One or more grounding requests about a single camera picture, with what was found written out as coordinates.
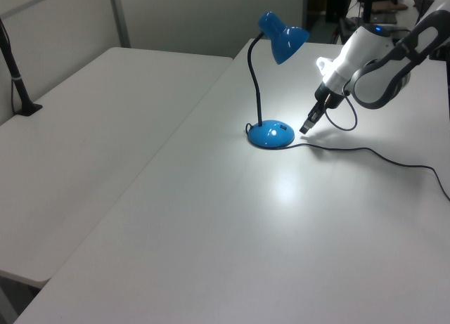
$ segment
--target desk lamp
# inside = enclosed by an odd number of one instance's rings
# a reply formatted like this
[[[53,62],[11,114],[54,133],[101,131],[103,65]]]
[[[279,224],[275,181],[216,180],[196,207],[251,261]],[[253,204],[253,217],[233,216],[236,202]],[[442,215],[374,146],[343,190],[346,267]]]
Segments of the desk lamp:
[[[253,46],[263,36],[267,36],[271,40],[272,54],[274,55],[275,61],[277,64],[281,64],[289,59],[308,40],[309,33],[299,27],[286,27],[275,13],[272,12],[265,13],[261,16],[258,21],[258,26],[261,33],[251,43],[247,53],[248,67],[256,89],[258,123],[255,125],[247,124],[247,127],[250,125],[249,129],[246,128],[247,138],[251,144],[261,148],[284,147],[294,140],[294,130],[289,125],[278,120],[262,121],[261,95],[252,66],[252,50]]]

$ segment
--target lamp shade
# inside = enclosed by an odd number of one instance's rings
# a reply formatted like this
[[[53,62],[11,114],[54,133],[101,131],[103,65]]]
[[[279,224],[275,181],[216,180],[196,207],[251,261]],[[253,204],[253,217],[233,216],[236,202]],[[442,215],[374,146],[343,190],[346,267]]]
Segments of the lamp shade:
[[[271,40],[272,53],[277,64],[289,59],[309,38],[308,31],[299,27],[286,27],[271,11],[261,16],[258,25]]]

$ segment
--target white table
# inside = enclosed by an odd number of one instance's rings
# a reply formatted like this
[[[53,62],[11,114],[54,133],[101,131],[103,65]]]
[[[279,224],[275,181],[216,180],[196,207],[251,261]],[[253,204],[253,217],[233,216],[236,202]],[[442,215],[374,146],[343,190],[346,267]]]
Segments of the white table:
[[[0,127],[0,276],[42,287],[231,63],[113,48]]]
[[[447,323],[450,204],[424,170],[370,153],[252,147],[248,45],[49,281],[25,323]],[[295,142],[374,147],[433,165],[450,187],[445,64],[426,60],[349,133],[298,129],[321,81],[305,44],[276,65],[254,49],[264,119]],[[351,124],[345,105],[331,112]]]

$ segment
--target lamp base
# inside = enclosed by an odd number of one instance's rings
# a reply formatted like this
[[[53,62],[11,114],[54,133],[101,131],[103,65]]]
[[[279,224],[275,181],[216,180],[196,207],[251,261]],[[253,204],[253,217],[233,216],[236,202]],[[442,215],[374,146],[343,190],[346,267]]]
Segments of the lamp base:
[[[292,127],[278,120],[264,120],[262,126],[253,125],[247,132],[251,144],[261,148],[285,147],[293,142]]]

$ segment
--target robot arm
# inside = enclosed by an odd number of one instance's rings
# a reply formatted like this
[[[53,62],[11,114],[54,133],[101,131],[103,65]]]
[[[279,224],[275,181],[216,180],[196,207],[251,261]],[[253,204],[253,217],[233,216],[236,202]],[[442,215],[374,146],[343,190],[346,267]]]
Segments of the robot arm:
[[[325,109],[339,106],[344,98],[344,87],[365,108],[386,105],[407,85],[409,72],[450,40],[449,23],[450,0],[436,0],[396,46],[382,27],[360,27],[330,65],[326,65],[324,58],[318,59],[323,79],[315,93],[317,103],[300,131],[307,133]]]

